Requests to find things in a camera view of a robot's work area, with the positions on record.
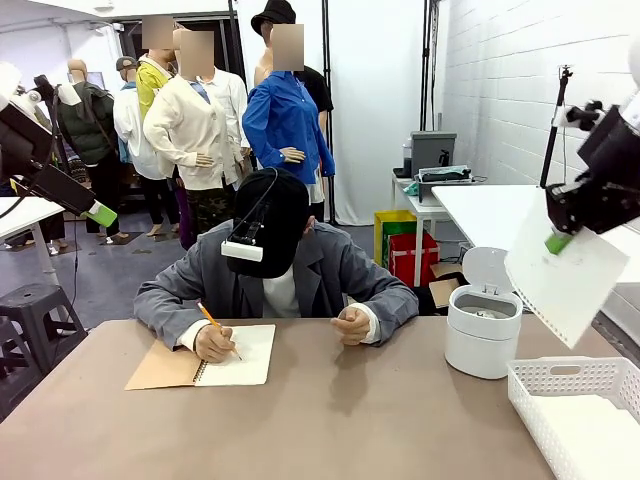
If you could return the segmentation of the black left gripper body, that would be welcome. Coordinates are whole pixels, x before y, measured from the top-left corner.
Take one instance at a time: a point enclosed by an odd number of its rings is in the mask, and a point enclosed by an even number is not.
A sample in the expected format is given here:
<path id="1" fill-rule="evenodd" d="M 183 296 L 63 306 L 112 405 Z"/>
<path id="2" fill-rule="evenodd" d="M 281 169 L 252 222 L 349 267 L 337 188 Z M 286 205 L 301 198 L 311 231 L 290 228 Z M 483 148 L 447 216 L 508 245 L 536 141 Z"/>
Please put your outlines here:
<path id="1" fill-rule="evenodd" d="M 0 179 L 39 181 L 52 159 L 53 136 L 13 103 L 0 111 Z"/>

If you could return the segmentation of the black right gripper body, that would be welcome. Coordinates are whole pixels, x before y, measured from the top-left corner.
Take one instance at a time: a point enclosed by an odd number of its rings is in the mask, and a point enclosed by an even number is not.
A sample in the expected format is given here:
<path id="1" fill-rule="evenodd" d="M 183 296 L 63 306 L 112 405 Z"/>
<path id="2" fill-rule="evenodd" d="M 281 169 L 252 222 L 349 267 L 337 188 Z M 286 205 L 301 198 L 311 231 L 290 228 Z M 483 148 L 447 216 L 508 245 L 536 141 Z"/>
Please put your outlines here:
<path id="1" fill-rule="evenodd" d="M 612 106 L 579 150 L 582 225 L 602 234 L 640 216 L 640 132 Z"/>

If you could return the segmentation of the white paper sheet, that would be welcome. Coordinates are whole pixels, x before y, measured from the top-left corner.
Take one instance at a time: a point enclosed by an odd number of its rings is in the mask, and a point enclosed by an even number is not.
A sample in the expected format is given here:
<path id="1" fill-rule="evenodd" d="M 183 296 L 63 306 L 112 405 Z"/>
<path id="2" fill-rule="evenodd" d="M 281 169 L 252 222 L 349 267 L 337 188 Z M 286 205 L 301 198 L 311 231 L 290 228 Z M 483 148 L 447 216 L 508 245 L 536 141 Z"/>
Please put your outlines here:
<path id="1" fill-rule="evenodd" d="M 573 348 L 628 261 L 628 255 L 587 228 L 560 235 L 547 213 L 545 192 L 537 189 L 504 264 L 527 308 Z"/>

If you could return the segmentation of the spiral notebook brown cover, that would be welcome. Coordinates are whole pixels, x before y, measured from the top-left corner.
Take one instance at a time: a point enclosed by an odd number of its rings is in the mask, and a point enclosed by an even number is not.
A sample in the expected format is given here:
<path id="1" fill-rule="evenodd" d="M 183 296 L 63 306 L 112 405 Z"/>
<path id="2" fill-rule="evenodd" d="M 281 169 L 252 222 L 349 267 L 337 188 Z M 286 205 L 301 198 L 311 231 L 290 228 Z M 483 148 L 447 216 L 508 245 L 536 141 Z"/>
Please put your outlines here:
<path id="1" fill-rule="evenodd" d="M 202 361 L 188 349 L 170 351 L 156 340 L 125 389 L 263 385 L 268 377 L 275 332 L 274 324 L 234 327 L 232 340 L 241 359 L 232 355 L 217 364 Z"/>

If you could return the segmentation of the person's left forearm grey sleeve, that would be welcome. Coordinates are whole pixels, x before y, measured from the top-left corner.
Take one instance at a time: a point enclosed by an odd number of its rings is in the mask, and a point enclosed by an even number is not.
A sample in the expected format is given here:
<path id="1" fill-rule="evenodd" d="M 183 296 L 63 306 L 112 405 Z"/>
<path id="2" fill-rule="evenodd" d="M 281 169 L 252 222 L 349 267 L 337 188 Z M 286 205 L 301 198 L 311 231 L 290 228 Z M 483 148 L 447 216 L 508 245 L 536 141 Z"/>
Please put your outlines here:
<path id="1" fill-rule="evenodd" d="M 416 295 L 402 283 L 363 295 L 353 293 L 350 297 L 353 302 L 348 306 L 358 308 L 369 316 L 371 330 L 360 343 L 363 345 L 384 344 L 400 327 L 419 313 Z"/>

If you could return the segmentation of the person's right forearm grey sleeve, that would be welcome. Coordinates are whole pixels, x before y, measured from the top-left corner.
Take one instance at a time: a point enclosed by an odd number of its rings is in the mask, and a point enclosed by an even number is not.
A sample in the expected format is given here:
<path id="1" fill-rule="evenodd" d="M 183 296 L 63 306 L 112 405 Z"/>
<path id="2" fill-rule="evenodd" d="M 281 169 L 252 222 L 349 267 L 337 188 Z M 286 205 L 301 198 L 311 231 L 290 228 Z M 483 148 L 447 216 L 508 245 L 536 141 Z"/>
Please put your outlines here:
<path id="1" fill-rule="evenodd" d="M 134 314 L 170 350 L 186 347 L 194 352 L 198 332 L 210 325 L 202 313 L 162 289 L 141 291 L 134 300 Z"/>

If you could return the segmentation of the person's left hand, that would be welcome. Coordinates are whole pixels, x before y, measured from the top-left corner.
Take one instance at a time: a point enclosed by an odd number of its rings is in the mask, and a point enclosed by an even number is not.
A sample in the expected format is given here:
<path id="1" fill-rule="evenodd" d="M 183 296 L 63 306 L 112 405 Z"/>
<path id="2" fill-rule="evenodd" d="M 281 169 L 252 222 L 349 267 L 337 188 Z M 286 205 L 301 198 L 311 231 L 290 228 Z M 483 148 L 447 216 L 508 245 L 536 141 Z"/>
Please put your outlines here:
<path id="1" fill-rule="evenodd" d="M 362 343 L 369 334 L 369 316 L 358 308 L 348 306 L 330 320 L 330 324 L 343 345 L 355 346 Z"/>

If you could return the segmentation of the dark green jacket mannequin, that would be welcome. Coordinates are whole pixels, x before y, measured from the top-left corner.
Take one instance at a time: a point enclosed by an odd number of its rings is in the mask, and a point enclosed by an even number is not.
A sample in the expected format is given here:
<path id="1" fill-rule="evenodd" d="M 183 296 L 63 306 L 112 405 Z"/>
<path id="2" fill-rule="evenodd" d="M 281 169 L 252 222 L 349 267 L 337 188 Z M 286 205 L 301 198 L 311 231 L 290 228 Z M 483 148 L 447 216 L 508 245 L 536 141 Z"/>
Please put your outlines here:
<path id="1" fill-rule="evenodd" d="M 120 158 L 113 98 L 88 81 L 84 61 L 71 59 L 67 66 L 80 102 L 73 106 L 59 104 L 58 126 L 67 144 L 85 165 L 96 199 L 116 212 L 120 201 Z"/>

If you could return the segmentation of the black plastic stool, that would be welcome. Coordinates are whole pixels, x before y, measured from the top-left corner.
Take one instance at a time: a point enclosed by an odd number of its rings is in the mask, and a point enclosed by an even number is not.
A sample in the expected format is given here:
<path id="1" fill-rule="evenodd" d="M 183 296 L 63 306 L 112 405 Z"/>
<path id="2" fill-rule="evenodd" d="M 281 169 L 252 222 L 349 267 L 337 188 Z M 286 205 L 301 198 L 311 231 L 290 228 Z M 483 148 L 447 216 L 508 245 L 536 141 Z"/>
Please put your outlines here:
<path id="1" fill-rule="evenodd" d="M 59 285 L 30 284 L 0 297 L 0 317 L 19 335 L 47 376 L 88 335 Z"/>
<path id="2" fill-rule="evenodd" d="M 42 373 L 13 324 L 0 317 L 0 423 L 42 380 Z"/>

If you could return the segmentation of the small white table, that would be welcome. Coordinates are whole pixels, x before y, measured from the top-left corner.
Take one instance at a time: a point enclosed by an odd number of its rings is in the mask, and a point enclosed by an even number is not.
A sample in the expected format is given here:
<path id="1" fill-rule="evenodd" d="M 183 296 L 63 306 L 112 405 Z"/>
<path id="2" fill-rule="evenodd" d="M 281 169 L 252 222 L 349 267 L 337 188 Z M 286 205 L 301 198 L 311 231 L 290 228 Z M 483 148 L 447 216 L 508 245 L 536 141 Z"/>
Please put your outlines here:
<path id="1" fill-rule="evenodd" d="M 419 248 L 423 244 L 425 224 L 428 226 L 429 234 L 435 237 L 437 223 L 447 222 L 451 217 L 434 196 L 431 196 L 426 205 L 422 205 L 417 197 L 405 193 L 404 189 L 409 185 L 409 179 L 398 179 L 394 173 L 391 174 L 391 208 L 398 209 L 406 206 L 416 217 L 415 247 Z"/>

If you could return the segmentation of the grey box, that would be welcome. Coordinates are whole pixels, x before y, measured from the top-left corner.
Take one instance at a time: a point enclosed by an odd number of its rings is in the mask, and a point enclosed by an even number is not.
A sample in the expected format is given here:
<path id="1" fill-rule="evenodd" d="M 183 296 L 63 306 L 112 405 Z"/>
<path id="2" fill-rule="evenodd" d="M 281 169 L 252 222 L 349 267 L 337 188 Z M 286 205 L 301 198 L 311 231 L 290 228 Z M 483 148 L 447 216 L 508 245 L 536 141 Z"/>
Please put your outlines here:
<path id="1" fill-rule="evenodd" d="M 456 133 L 414 131 L 411 133 L 411 174 L 420 169 L 448 167 L 453 164 Z"/>

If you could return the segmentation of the yellow bag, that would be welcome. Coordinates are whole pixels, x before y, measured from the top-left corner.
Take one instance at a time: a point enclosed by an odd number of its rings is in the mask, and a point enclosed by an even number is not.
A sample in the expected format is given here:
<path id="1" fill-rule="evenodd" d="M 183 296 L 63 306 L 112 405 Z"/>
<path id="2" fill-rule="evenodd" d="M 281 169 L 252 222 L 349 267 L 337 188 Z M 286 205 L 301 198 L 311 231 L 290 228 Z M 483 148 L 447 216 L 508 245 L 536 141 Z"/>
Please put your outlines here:
<path id="1" fill-rule="evenodd" d="M 381 265 L 382 223 L 389 221 L 416 221 L 414 214 L 408 210 L 378 211 L 374 214 L 374 261 Z"/>

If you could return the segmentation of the black stand pole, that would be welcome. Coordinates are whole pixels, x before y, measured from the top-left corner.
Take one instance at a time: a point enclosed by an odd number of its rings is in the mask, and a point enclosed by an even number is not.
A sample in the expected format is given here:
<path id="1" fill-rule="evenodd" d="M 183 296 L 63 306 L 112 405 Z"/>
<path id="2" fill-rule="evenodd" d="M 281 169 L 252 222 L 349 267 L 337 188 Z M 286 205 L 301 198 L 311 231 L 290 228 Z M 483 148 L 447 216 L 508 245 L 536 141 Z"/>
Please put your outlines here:
<path id="1" fill-rule="evenodd" d="M 235 73 L 238 74 L 243 79 L 243 81 L 246 81 L 242 44 L 239 34 L 238 16 L 234 1 L 235 0 L 227 0 L 231 28 L 232 51 L 234 57 L 234 68 Z"/>
<path id="2" fill-rule="evenodd" d="M 322 34 L 323 34 L 323 73 L 329 96 L 332 99 L 332 78 L 331 78 L 331 50 L 330 50 L 330 23 L 329 23 L 329 0 L 321 0 L 322 14 Z M 327 114 L 327 145 L 333 154 L 333 111 Z M 329 188 L 329 223 L 337 226 L 336 205 L 335 205 L 335 176 L 328 178 Z"/>
<path id="3" fill-rule="evenodd" d="M 424 0 L 421 57 L 420 129 L 435 129 L 435 83 L 441 0 Z"/>

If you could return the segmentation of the blue shirt mannequin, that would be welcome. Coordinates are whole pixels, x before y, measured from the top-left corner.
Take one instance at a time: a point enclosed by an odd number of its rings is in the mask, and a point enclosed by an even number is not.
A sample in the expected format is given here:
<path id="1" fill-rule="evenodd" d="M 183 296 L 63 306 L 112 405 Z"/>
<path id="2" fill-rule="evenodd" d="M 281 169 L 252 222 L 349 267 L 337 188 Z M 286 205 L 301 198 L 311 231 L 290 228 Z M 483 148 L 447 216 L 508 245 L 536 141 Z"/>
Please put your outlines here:
<path id="1" fill-rule="evenodd" d="M 263 21 L 272 54 L 271 72 L 251 90 L 243 128 L 259 164 L 292 173 L 309 192 L 312 211 L 322 210 L 323 180 L 335 175 L 335 162 L 320 125 L 320 112 L 296 77 L 304 70 L 304 27 Z"/>

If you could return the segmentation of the person in grey jacket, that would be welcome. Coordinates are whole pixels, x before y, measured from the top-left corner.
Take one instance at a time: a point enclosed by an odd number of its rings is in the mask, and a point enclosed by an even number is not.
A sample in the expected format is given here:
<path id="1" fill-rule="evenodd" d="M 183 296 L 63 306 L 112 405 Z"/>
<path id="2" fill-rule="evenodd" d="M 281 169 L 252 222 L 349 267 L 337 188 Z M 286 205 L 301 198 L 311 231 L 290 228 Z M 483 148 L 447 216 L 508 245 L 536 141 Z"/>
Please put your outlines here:
<path id="1" fill-rule="evenodd" d="M 181 259 L 144 282 L 138 294 L 162 289 L 187 308 L 189 301 L 202 300 L 217 320 L 264 318 L 263 280 L 232 272 L 221 254 L 221 243 L 231 230 L 225 222 L 200 235 Z M 303 236 L 292 267 L 299 318 L 337 317 L 350 294 L 404 284 L 375 264 L 346 232 L 326 223 Z"/>

